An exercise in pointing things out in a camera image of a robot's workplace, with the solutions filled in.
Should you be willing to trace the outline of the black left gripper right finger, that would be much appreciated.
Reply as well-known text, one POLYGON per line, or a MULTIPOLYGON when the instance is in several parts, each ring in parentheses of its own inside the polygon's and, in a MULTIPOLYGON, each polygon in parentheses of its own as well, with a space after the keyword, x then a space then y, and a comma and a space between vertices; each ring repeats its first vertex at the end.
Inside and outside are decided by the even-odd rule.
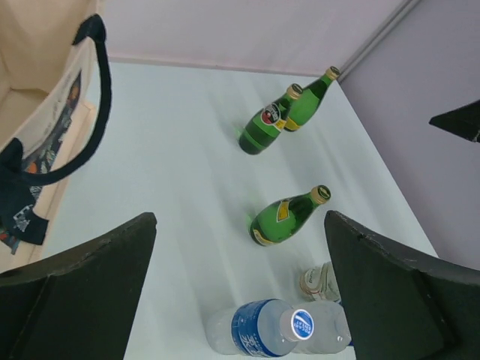
POLYGON ((479 271, 339 211, 324 227, 357 359, 479 358, 479 271))

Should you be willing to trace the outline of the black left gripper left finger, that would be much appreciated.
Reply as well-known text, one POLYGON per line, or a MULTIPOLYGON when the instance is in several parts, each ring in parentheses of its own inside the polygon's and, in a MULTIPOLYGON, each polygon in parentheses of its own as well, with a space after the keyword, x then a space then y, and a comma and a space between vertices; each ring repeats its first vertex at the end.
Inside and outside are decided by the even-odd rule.
POLYGON ((123 359, 154 248, 144 212, 1 273, 2 359, 123 359))

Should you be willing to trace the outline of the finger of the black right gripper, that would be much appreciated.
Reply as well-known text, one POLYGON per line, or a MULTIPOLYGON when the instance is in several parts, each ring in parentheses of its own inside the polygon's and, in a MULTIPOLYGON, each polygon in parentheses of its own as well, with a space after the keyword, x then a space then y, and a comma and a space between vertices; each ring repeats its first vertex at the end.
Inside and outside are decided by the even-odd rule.
POLYGON ((472 143, 478 143, 480 133, 480 100, 436 115, 430 119, 429 124, 472 143))

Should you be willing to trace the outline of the green glass bottle front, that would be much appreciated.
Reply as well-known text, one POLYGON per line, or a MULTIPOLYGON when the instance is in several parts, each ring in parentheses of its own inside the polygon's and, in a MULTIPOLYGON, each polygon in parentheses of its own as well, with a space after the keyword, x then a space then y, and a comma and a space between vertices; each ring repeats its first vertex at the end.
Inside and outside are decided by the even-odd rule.
POLYGON ((294 236, 317 208, 326 204, 331 197, 330 189, 320 184, 308 193, 273 202, 250 223, 250 237, 265 247, 280 244, 294 236))

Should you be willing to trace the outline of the green glass bottle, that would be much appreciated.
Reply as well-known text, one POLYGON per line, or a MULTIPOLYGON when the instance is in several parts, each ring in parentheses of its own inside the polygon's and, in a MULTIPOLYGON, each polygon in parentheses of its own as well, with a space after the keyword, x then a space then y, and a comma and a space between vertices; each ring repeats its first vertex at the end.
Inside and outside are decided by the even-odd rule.
POLYGON ((340 75, 340 70, 331 66, 319 79, 303 88, 303 94, 292 105, 284 130, 295 132, 305 125, 318 110, 329 86, 340 75))
POLYGON ((308 193, 273 202, 250 223, 250 237, 265 247, 280 244, 294 236, 317 208, 326 204, 331 197, 330 189, 320 184, 308 193))

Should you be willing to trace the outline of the green bottle red label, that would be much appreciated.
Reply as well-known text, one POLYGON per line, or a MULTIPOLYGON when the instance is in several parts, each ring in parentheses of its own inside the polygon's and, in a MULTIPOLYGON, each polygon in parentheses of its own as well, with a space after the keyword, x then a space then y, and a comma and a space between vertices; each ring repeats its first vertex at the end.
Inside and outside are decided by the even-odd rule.
POLYGON ((258 155, 267 149, 283 131, 290 110, 302 93, 302 87, 293 83, 284 95, 259 110, 241 132, 240 148, 249 155, 258 155))

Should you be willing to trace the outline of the beige canvas tote bag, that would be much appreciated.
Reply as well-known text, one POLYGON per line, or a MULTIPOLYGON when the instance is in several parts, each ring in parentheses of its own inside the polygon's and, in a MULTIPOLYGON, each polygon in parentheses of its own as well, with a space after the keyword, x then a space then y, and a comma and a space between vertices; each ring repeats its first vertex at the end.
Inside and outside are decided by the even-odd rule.
POLYGON ((111 108, 102 1, 1 3, 1 270, 40 259, 111 108))

